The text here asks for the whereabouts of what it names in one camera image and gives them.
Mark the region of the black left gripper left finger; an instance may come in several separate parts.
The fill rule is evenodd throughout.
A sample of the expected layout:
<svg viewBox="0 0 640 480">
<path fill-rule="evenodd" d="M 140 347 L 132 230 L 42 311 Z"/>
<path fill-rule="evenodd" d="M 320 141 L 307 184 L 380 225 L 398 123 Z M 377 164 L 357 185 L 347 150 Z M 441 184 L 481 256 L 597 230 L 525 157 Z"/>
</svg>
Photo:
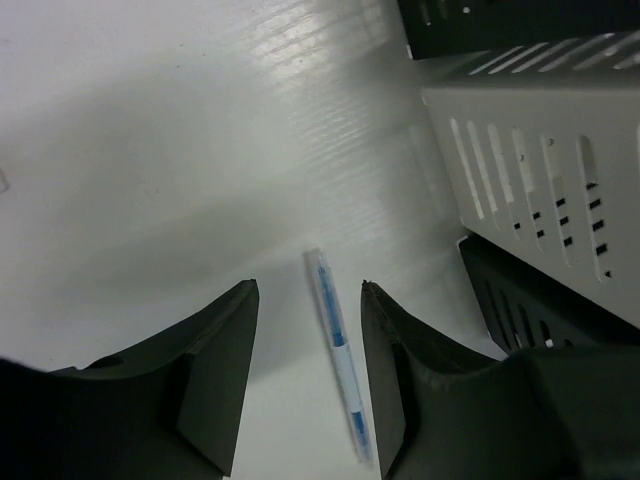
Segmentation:
<svg viewBox="0 0 640 480">
<path fill-rule="evenodd" d="M 89 366 L 1 363 L 5 479 L 230 475 L 257 328 L 244 280 L 201 311 Z"/>
</svg>

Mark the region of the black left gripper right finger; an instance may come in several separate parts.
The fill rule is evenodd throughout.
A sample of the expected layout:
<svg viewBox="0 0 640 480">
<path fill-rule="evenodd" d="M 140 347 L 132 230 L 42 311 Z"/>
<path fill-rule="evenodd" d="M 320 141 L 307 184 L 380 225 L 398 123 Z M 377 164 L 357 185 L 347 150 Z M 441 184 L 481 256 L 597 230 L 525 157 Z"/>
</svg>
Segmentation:
<svg viewBox="0 0 640 480">
<path fill-rule="evenodd" d="M 361 327 L 385 479 L 635 479 L 639 351 L 529 349 L 497 361 L 378 284 Z"/>
</svg>

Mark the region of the orange-capped clear tube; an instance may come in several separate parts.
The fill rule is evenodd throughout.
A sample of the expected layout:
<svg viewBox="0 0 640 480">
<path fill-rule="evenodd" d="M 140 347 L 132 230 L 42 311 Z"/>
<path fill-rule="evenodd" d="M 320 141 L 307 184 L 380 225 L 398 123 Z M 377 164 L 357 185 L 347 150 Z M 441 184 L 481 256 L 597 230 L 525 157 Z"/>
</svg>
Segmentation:
<svg viewBox="0 0 640 480">
<path fill-rule="evenodd" d="M 0 193 L 8 191 L 10 188 L 9 181 L 3 170 L 0 170 Z"/>
</svg>

